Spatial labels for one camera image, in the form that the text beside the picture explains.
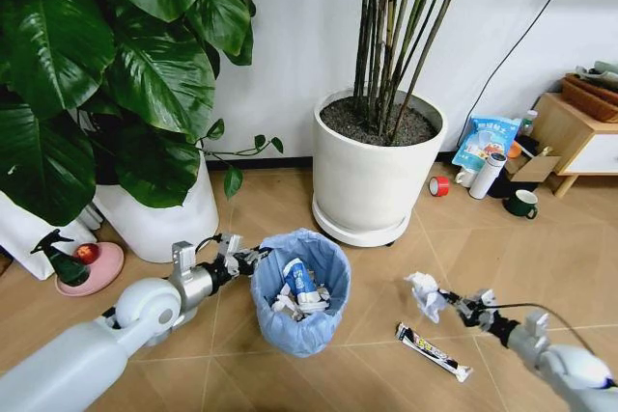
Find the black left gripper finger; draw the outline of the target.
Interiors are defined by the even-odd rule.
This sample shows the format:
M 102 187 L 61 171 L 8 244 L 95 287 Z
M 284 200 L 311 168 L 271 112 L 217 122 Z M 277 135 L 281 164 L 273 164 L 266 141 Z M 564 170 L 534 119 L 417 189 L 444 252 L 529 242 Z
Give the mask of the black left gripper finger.
M 255 248 L 245 248 L 239 251 L 236 251 L 233 256 L 238 262 L 244 263 L 257 263 L 262 259 L 266 258 L 272 249 L 269 247 L 255 247 Z
M 230 276 L 236 279 L 238 276 L 251 277 L 259 265 L 261 258 L 245 260 L 238 258 L 231 258 L 230 262 Z

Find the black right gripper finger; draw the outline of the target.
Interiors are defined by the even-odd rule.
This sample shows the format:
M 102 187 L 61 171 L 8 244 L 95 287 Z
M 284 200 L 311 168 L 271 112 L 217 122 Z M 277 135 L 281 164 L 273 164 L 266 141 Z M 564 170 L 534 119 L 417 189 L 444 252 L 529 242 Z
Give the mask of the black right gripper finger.
M 478 300 L 470 299 L 466 296 L 459 296 L 457 293 L 440 289 L 438 294 L 451 306 L 453 306 L 458 312 L 474 312 L 478 308 Z
M 480 327 L 483 325 L 481 315 L 484 313 L 484 304 L 482 302 L 456 301 L 452 306 L 466 327 Z

